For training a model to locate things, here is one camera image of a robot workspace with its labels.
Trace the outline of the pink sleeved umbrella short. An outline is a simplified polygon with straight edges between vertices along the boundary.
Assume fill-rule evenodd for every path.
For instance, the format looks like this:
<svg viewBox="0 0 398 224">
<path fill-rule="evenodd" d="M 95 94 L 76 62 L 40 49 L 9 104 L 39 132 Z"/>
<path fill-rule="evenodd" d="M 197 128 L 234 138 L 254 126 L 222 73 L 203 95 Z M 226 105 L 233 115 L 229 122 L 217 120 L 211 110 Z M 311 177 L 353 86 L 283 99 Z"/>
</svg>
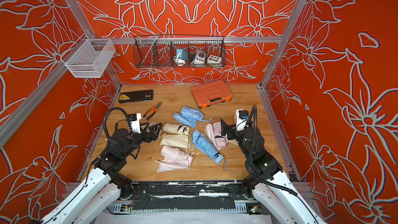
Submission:
<svg viewBox="0 0 398 224">
<path fill-rule="evenodd" d="M 227 140 L 224 136 L 222 136 L 222 125 L 221 122 L 215 122 L 212 124 L 214 137 L 212 138 L 212 142 L 216 148 L 216 150 L 221 151 L 223 148 L 226 149 L 227 154 L 229 156 L 232 155 L 230 148 L 227 146 Z"/>
</svg>

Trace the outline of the light blue sleeved umbrella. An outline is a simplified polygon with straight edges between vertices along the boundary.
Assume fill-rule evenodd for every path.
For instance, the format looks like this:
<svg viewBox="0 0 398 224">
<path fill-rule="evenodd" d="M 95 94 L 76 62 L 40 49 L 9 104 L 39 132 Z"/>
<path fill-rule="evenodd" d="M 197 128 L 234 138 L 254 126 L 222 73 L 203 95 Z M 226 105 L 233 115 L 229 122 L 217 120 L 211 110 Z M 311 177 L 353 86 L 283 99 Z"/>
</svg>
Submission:
<svg viewBox="0 0 398 224">
<path fill-rule="evenodd" d="M 174 113 L 173 117 L 182 125 L 187 125 L 192 128 L 196 128 L 197 122 L 212 122 L 213 119 L 205 119 L 205 115 L 197 110 L 187 106 L 184 106 L 180 113 Z"/>
</svg>

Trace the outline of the pink sleeved umbrella long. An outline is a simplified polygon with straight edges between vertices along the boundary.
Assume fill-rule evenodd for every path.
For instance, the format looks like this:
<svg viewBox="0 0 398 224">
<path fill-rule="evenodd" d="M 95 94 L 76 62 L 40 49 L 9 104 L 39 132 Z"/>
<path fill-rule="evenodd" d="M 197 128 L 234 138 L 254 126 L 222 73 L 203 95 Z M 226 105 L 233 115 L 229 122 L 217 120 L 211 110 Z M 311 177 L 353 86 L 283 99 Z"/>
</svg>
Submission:
<svg viewBox="0 0 398 224">
<path fill-rule="evenodd" d="M 171 146 L 163 146 L 161 155 L 166 162 L 178 164 L 184 168 L 189 168 L 193 162 L 193 157 L 188 152 Z"/>
</svg>

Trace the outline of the cream sleeved umbrella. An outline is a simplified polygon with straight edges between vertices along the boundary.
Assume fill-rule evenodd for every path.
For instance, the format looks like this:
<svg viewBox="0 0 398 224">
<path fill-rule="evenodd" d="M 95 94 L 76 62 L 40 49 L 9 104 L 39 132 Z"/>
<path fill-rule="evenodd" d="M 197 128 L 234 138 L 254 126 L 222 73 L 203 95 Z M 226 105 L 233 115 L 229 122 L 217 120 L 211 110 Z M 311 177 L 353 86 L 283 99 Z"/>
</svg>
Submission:
<svg viewBox="0 0 398 224">
<path fill-rule="evenodd" d="M 166 123 L 162 130 L 165 133 L 189 135 L 190 127 L 182 124 Z"/>
</svg>

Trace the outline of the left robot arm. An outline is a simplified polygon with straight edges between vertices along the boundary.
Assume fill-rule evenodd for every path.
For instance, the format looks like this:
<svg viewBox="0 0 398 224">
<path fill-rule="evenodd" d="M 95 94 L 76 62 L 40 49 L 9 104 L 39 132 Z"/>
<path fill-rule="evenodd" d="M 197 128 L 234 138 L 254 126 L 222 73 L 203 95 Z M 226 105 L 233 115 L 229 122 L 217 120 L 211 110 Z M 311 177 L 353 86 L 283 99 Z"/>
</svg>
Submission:
<svg viewBox="0 0 398 224">
<path fill-rule="evenodd" d="M 113 111 L 124 114 L 128 128 L 116 129 L 110 134 L 107 120 Z M 32 224 L 89 224 L 111 203 L 129 199 L 136 191 L 132 181 L 120 174 L 127 164 L 128 156 L 137 158 L 142 143 L 156 141 L 162 124 L 139 123 L 135 132 L 125 110 L 111 108 L 104 117 L 103 130 L 106 135 L 106 147 L 91 162 L 87 177 L 49 214 L 41 220 L 31 220 Z"/>
</svg>

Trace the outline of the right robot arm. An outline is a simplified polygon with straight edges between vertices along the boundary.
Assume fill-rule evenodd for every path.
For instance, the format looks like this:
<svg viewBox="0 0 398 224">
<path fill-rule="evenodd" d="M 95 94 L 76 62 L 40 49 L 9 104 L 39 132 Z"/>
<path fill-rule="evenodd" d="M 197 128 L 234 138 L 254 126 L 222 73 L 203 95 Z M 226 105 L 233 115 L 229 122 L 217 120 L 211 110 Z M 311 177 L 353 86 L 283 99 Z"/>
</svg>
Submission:
<svg viewBox="0 0 398 224">
<path fill-rule="evenodd" d="M 281 164 L 264 148 L 258 128 L 257 107 L 236 111 L 236 123 L 223 119 L 221 135 L 236 140 L 249 173 L 243 183 L 245 194 L 260 202 L 282 224 L 323 224 L 325 221 L 297 191 Z"/>
</svg>

